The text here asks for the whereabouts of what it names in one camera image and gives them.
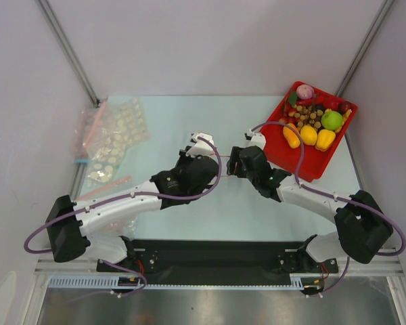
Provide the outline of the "clear zip bag orange zipper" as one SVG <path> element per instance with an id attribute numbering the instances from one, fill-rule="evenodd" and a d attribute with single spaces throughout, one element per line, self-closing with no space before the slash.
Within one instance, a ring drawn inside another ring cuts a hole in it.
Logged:
<path id="1" fill-rule="evenodd" d="M 222 155 L 221 158 L 225 159 L 225 164 L 223 167 L 224 175 L 223 177 L 237 177 L 238 168 L 238 157 L 235 155 Z"/>

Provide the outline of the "orange yellow mango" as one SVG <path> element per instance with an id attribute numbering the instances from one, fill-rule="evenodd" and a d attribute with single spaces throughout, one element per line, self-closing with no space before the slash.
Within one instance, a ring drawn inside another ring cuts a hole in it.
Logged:
<path id="1" fill-rule="evenodd" d="M 296 149 L 300 146 L 300 139 L 297 136 L 298 129 L 294 124 L 288 123 L 286 126 L 284 126 L 282 133 L 289 147 Z"/>

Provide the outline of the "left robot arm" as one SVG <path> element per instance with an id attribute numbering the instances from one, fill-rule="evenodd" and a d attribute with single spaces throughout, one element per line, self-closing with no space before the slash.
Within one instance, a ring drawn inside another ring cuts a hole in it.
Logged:
<path id="1" fill-rule="evenodd" d="M 199 199 L 204 190 L 213 187 L 211 181 L 219 174 L 213 153 L 209 146 L 188 146 L 180 151 L 174 168 L 118 196 L 80 202 L 71 201 L 68 195 L 57 198 L 45 221 L 54 261 L 64 263 L 86 256 L 109 261 L 121 271 L 130 270 L 135 264 L 131 241 L 108 228 L 140 213 Z"/>

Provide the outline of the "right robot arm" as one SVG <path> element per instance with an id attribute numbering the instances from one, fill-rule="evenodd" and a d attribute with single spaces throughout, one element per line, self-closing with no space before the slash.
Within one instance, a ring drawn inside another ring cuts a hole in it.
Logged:
<path id="1" fill-rule="evenodd" d="M 380 208 L 368 192 L 359 190 L 345 202 L 335 194 L 322 195 L 322 190 L 309 191 L 307 182 L 299 183 L 290 172 L 271 167 L 258 146 L 234 146 L 227 174 L 246 178 L 265 198 L 304 208 L 336 226 L 335 232 L 314 234 L 300 246 L 298 262 L 307 272 L 337 257 L 368 264 L 393 233 L 389 222 L 378 215 Z"/>

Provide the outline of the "bag of white slices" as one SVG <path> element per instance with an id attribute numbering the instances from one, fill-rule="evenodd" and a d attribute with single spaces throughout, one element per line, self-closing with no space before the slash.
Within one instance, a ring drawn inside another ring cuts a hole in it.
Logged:
<path id="1" fill-rule="evenodd" d="M 127 151 L 150 138 L 138 97 L 102 102 L 88 116 L 82 142 L 86 187 L 111 183 Z"/>

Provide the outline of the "pink zipper empty bag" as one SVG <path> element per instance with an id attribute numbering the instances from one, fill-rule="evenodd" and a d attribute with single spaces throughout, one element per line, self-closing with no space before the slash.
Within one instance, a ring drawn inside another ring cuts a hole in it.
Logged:
<path id="1" fill-rule="evenodd" d="M 84 133 L 85 133 L 85 127 L 88 125 L 88 116 L 91 115 L 92 113 L 94 113 L 95 110 L 90 110 L 90 111 L 88 111 L 88 112 L 86 112 L 84 114 L 85 121 L 84 121 L 83 126 L 80 129 L 80 139 L 79 139 L 79 141 L 78 141 L 78 143 L 76 145 L 76 162 L 81 163 L 84 166 L 85 170 L 86 170 L 86 174 L 84 176 L 83 186 L 79 190 L 79 197 L 77 198 L 78 201 L 94 200 L 96 198 L 101 198 L 102 196 L 105 196 L 105 195 L 111 193 L 113 191 L 113 189 L 118 188 L 118 187 L 120 187 L 120 186 L 122 186 L 122 185 L 124 185 L 124 184 L 131 181 L 131 176 L 129 176 L 129 175 L 117 179 L 116 174 L 115 174 L 114 180 L 111 183 L 107 184 L 107 185 L 96 186 L 96 187 L 91 188 L 91 189 L 86 187 L 87 164 L 86 164 L 86 160 L 83 159 L 82 142 L 83 142 L 83 136 L 84 136 Z"/>

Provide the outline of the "red plastic tray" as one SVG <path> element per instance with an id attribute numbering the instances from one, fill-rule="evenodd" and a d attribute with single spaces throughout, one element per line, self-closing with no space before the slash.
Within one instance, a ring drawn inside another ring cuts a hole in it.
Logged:
<path id="1" fill-rule="evenodd" d="M 357 105 L 297 81 L 257 128 L 265 136 L 264 153 L 278 167 L 299 169 L 305 181 L 319 179 L 357 111 Z"/>

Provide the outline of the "red lychee cluster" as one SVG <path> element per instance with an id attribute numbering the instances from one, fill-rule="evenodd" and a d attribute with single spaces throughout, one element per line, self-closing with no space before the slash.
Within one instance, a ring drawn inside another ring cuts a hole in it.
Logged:
<path id="1" fill-rule="evenodd" d="M 298 113 L 298 111 L 291 106 L 289 102 L 286 102 L 281 109 L 281 118 L 279 119 L 279 122 L 281 123 L 292 123 L 294 125 L 297 124 L 297 118 L 295 115 Z"/>

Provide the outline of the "yellow lemon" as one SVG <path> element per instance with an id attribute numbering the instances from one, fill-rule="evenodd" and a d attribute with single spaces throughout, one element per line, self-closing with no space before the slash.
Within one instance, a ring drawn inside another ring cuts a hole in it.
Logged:
<path id="1" fill-rule="evenodd" d="M 300 130 L 300 136 L 305 145 L 314 146 L 317 143 L 317 131 L 310 125 L 305 125 Z"/>

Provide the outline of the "yellow bell pepper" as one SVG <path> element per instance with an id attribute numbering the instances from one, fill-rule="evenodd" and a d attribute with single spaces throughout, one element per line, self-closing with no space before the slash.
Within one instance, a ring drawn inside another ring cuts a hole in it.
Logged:
<path id="1" fill-rule="evenodd" d="M 336 133 L 334 131 L 322 129 L 317 135 L 317 141 L 315 144 L 315 148 L 318 151 L 325 152 L 326 150 L 328 150 L 331 147 L 335 138 L 336 138 Z"/>

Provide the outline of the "red chili pepper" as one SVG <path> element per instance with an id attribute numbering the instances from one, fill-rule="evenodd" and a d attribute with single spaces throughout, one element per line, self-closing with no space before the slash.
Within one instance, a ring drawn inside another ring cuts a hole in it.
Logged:
<path id="1" fill-rule="evenodd" d="M 325 96 L 324 95 L 317 95 L 316 97 L 312 97 L 305 100 L 298 100 L 296 102 L 297 106 L 311 106 L 311 105 L 320 105 L 324 102 Z"/>

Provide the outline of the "purple onion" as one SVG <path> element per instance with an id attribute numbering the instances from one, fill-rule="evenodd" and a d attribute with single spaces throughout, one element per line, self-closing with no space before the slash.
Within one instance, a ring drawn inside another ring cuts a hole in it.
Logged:
<path id="1" fill-rule="evenodd" d="M 310 85 L 302 84 L 296 88 L 296 94 L 298 99 L 308 100 L 314 97 L 315 90 Z"/>

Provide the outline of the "green apple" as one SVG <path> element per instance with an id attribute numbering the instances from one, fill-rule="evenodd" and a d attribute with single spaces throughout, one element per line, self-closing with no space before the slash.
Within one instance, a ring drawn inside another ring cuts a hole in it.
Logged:
<path id="1" fill-rule="evenodd" d="M 335 131 L 342 126 L 343 118 L 339 112 L 330 110 L 321 117 L 321 124 L 324 129 Z"/>

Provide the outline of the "red apple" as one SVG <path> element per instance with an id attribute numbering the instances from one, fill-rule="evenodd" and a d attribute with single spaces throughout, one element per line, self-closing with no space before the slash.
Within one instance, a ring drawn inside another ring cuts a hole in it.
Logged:
<path id="1" fill-rule="evenodd" d="M 338 111 L 340 102 L 334 96 L 326 97 L 323 101 L 323 107 L 327 110 Z"/>

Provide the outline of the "dark plum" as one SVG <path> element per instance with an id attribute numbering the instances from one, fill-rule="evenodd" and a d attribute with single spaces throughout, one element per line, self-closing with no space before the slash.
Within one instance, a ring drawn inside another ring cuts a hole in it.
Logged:
<path id="1" fill-rule="evenodd" d="M 341 104 L 339 104 L 339 107 L 338 107 L 338 111 L 340 114 L 345 114 L 351 109 L 352 109 L 352 104 L 347 101 L 342 102 Z"/>

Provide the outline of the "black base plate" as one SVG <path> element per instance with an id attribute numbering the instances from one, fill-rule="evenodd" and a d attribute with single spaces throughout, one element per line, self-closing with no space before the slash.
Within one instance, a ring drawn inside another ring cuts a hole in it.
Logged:
<path id="1" fill-rule="evenodd" d="M 301 242 L 132 240 L 119 263 L 147 280 L 217 284 L 269 284 L 292 274 L 314 279 L 338 273 L 335 258 L 323 263 L 300 254 Z"/>

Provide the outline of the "right aluminium frame post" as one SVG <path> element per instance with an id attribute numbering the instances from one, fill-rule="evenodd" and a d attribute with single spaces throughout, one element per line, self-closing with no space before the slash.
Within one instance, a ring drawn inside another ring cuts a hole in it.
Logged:
<path id="1" fill-rule="evenodd" d="M 339 86 L 337 87 L 334 95 L 337 97 L 342 97 L 348 85 L 352 81 L 354 75 L 358 71 L 362 61 L 364 60 L 366 54 L 368 53 L 371 45 L 373 44 L 375 38 L 380 32 L 381 27 L 385 23 L 387 17 L 389 17 L 391 11 L 393 10 L 396 0 L 384 0 L 379 7 L 374 19 L 372 20 L 358 50 L 356 51 L 351 64 L 349 65 L 346 73 L 344 74 Z"/>

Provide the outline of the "aluminium frame post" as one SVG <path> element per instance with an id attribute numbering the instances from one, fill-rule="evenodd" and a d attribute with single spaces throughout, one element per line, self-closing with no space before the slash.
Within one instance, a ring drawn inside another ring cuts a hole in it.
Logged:
<path id="1" fill-rule="evenodd" d="M 98 107 L 100 104 L 100 99 L 98 98 L 87 73 L 81 64 L 65 30 L 62 27 L 56 13 L 53 10 L 50 2 L 48 0 L 35 0 L 44 20 L 46 21 L 52 35 L 54 36 L 57 44 L 60 46 L 62 53 L 68 61 L 75 77 L 80 83 L 85 95 L 89 98 L 93 107 Z"/>
<path id="2" fill-rule="evenodd" d="M 379 7 L 374 19 L 372 20 L 358 50 L 356 51 L 351 64 L 349 65 L 346 73 L 344 74 L 339 86 L 337 87 L 334 95 L 337 97 L 342 97 L 348 85 L 352 81 L 354 75 L 358 71 L 362 61 L 364 60 L 366 54 L 368 53 L 371 45 L 373 44 L 375 38 L 380 32 L 381 27 L 385 23 L 387 17 L 389 17 L 391 11 L 393 10 L 396 0 L 384 0 Z"/>

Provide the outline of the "left aluminium frame post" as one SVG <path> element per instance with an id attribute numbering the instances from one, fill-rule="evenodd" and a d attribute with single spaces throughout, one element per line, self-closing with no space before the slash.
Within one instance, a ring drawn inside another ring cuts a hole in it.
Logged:
<path id="1" fill-rule="evenodd" d="M 85 95 L 89 98 L 93 107 L 98 107 L 100 104 L 100 99 L 98 98 L 87 73 L 81 64 L 65 30 L 62 27 L 56 13 L 53 10 L 50 2 L 48 0 L 35 0 L 44 20 L 46 21 L 52 35 L 54 36 L 57 44 L 60 46 L 62 53 L 68 61 L 75 77 L 80 83 Z"/>

